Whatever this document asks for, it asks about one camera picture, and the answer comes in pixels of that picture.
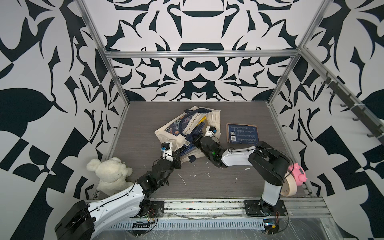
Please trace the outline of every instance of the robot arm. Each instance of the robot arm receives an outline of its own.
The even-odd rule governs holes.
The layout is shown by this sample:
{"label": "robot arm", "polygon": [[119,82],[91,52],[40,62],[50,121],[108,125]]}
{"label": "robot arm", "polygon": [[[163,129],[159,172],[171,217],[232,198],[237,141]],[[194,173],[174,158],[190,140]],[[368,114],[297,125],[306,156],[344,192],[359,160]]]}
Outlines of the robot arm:
{"label": "robot arm", "polygon": [[291,164],[285,154],[265,142],[244,149],[223,149],[209,136],[198,137],[194,145],[217,167],[253,166],[265,180],[262,212],[268,215],[275,211],[274,206],[279,200],[281,186]]}
{"label": "robot arm", "polygon": [[92,239],[100,232],[123,219],[144,216],[149,212],[149,198],[164,184],[173,169],[181,169],[178,151],[172,154],[171,143],[162,144],[162,157],[152,166],[152,170],[139,177],[127,189],[106,199],[85,204],[79,201],[56,225],[59,240]]}
{"label": "robot arm", "polygon": [[[224,149],[211,136],[199,135],[193,139],[199,148],[217,167],[235,165],[253,166],[264,178],[264,192],[258,204],[262,216],[275,212],[280,197],[282,181],[289,160],[265,142],[246,149]],[[162,157],[135,183],[124,191],[88,205],[76,203],[55,227],[60,240],[92,239],[104,229],[134,216],[144,216],[151,208],[149,198],[164,184],[173,169],[181,169],[178,150],[171,151],[171,143],[162,144]]]}

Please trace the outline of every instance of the gray floor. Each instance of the gray floor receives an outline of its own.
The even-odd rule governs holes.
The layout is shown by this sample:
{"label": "gray floor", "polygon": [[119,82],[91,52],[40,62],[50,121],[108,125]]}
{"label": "gray floor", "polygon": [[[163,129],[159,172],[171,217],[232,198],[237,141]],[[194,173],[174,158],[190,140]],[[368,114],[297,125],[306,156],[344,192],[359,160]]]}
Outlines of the gray floor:
{"label": "gray floor", "polygon": [[[240,123],[256,125],[260,141],[265,141],[278,150],[286,151],[265,102],[131,102],[113,154],[114,157],[125,162],[128,167],[133,168],[133,174],[129,177],[131,182],[151,170],[153,161],[161,154],[161,143],[154,131],[180,115],[183,110],[194,105],[221,110],[220,143],[224,148],[234,147],[236,149],[248,146],[227,143],[226,124]],[[253,167],[248,170],[245,170],[246,168],[248,166],[217,168],[205,157],[199,158],[193,163],[185,162],[180,170],[175,169],[169,177],[170,185],[161,187],[154,198],[261,197],[264,180]],[[302,187],[298,188],[295,196],[305,196]]]}

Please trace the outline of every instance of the mounting plate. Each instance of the mounting plate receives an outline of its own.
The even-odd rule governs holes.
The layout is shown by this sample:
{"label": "mounting plate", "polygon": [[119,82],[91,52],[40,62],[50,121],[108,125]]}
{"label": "mounting plate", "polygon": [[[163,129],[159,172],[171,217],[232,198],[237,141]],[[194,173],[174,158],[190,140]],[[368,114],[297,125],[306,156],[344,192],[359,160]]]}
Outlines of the mounting plate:
{"label": "mounting plate", "polygon": [[259,205],[260,200],[244,200],[245,213],[249,217],[266,217],[266,216],[276,216],[276,213],[279,212],[279,216],[287,216],[287,210],[285,208],[284,202],[279,199],[276,205],[273,207],[271,214],[265,214],[262,211],[262,207]]}

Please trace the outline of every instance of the navy bag strap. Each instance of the navy bag strap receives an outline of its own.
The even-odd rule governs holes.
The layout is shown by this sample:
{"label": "navy bag strap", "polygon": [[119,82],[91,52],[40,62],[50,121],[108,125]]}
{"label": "navy bag strap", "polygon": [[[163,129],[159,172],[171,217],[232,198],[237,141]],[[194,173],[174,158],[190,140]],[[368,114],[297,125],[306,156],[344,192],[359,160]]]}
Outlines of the navy bag strap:
{"label": "navy bag strap", "polygon": [[210,112],[212,112],[212,110],[209,110],[209,109],[206,109],[206,108],[198,108],[198,109],[193,110],[193,111],[186,109],[186,110],[184,110],[184,112],[186,112],[187,114],[183,116],[183,118],[181,119],[181,121],[180,121],[180,123],[179,123],[179,132],[180,132],[180,134],[181,134],[183,137],[187,137],[187,135],[185,135],[185,134],[183,133],[183,130],[182,130],[182,128],[181,128],[184,119],[186,119],[187,117],[189,117],[189,116],[191,116],[191,115],[194,115],[195,113],[210,113]]}

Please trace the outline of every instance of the white teddy bear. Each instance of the white teddy bear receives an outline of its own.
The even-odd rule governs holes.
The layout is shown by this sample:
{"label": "white teddy bear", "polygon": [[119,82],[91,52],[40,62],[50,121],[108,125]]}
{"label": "white teddy bear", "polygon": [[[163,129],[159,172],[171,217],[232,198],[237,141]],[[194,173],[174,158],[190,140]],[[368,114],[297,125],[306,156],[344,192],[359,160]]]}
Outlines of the white teddy bear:
{"label": "white teddy bear", "polygon": [[133,184],[125,181],[125,177],[132,174],[132,168],[121,163],[117,157],[104,162],[100,162],[99,159],[92,159],[87,164],[87,170],[95,172],[96,176],[100,178],[96,189],[109,196],[123,191]]}

